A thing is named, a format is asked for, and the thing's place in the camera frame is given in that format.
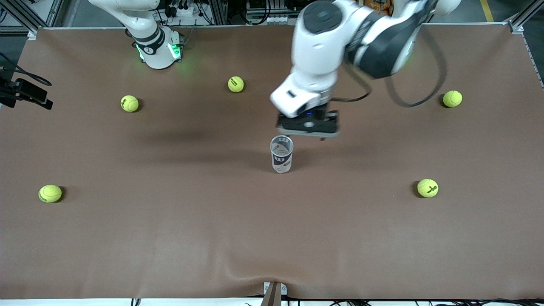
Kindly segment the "clear tennis ball can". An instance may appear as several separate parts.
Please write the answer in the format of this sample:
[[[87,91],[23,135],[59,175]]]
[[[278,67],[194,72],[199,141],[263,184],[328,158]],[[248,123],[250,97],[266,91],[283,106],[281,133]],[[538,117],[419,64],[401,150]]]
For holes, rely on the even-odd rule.
[[[286,173],[291,169],[294,143],[285,135],[278,135],[270,142],[272,166],[277,173]]]

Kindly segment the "metal table edge bracket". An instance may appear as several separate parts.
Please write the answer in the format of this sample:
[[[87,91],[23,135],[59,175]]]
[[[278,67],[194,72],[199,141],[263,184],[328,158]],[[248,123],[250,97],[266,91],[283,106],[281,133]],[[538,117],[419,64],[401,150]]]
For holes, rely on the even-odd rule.
[[[265,282],[263,289],[261,306],[282,306],[283,297],[288,294],[287,285],[280,282]]]

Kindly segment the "white power strip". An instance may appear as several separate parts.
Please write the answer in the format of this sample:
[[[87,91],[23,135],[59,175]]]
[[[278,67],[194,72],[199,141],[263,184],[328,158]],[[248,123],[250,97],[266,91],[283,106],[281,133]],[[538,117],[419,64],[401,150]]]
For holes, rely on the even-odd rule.
[[[196,15],[194,0],[163,0],[163,2],[167,18],[194,17]]]

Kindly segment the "brown table mat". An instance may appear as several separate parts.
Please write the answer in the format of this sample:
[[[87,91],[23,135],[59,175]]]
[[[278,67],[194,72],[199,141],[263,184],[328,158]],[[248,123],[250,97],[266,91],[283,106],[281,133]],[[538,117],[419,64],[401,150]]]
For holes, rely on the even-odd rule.
[[[27,41],[19,64],[54,106],[0,108],[0,299],[233,298],[267,281],[301,299],[544,299],[544,89],[524,37],[426,25],[400,73],[332,105],[339,136],[295,137],[278,174],[269,95],[292,33],[198,28],[162,71],[123,30]],[[56,203],[38,197],[49,184]]]

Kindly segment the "aluminium frame strut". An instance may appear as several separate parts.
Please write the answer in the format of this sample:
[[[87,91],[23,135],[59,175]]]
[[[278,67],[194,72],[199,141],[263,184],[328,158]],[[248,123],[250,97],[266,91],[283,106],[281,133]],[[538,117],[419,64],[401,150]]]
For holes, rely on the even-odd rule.
[[[524,31],[524,24],[529,21],[537,12],[544,8],[544,0],[531,0],[520,12],[509,17],[508,23],[511,33],[520,34]]]
[[[46,26],[44,21],[23,0],[1,0],[2,6],[28,31],[27,40],[35,40],[39,29]]]

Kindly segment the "orange mesh bag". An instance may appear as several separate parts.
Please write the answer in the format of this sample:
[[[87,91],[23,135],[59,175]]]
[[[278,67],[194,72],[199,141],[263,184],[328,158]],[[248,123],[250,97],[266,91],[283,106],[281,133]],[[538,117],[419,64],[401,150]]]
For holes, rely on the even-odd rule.
[[[383,15],[392,16],[394,10],[393,0],[357,0],[359,5],[367,6]]]

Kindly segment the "white terminal strip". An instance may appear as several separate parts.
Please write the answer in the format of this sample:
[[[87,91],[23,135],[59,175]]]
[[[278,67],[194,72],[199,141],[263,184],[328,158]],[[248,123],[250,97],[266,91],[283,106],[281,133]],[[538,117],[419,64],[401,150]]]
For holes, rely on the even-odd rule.
[[[261,23],[261,25],[289,25],[294,26],[297,21],[298,14],[270,14],[266,19],[263,13],[249,14],[246,13],[245,18],[252,24]]]

